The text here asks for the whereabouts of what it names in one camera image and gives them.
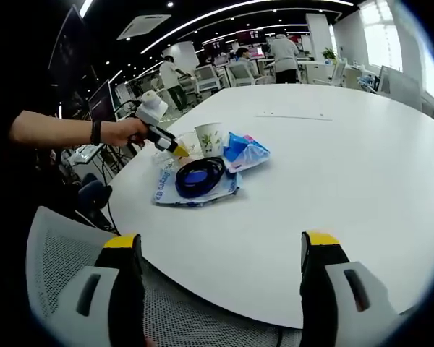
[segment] computer screen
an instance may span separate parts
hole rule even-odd
[[[116,121],[114,114],[113,98],[109,81],[104,82],[101,87],[88,100],[88,108],[92,120]]]
[[[72,97],[81,86],[90,66],[90,36],[76,7],[72,7],[56,39],[48,70],[53,77],[60,100]]]

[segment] ceiling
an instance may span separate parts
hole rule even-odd
[[[173,29],[183,25],[190,20],[209,12],[227,6],[235,5],[247,0],[172,0],[174,6],[167,7],[169,0],[141,1],[141,0],[93,0],[87,11],[84,21],[93,37],[96,46],[93,54],[93,67],[100,79],[112,78],[120,69],[123,70],[117,82],[122,82],[125,76],[130,80],[155,64],[161,59],[161,52],[168,44],[174,44],[180,40],[190,40],[194,43],[195,49],[202,48],[201,43],[219,35],[233,33],[237,30],[256,28],[267,25],[281,24],[307,24],[306,13],[318,13],[319,9],[324,10],[330,23],[344,18],[356,11],[356,6],[361,1],[347,0],[355,6],[347,6],[330,1],[321,0],[272,0],[248,4],[236,7],[225,12],[202,19],[162,40],[160,43],[145,50],[151,43],[169,33]],[[59,27],[64,19],[64,14],[71,5],[78,9],[84,0],[47,0],[48,10],[53,18],[53,28],[48,28],[47,35],[55,35],[55,29]],[[130,40],[117,40],[126,26],[139,15],[147,14],[170,14],[171,17],[156,27],[147,35],[132,37]],[[306,30],[307,27],[295,28],[295,31]],[[270,33],[281,32],[283,28],[270,29]]]

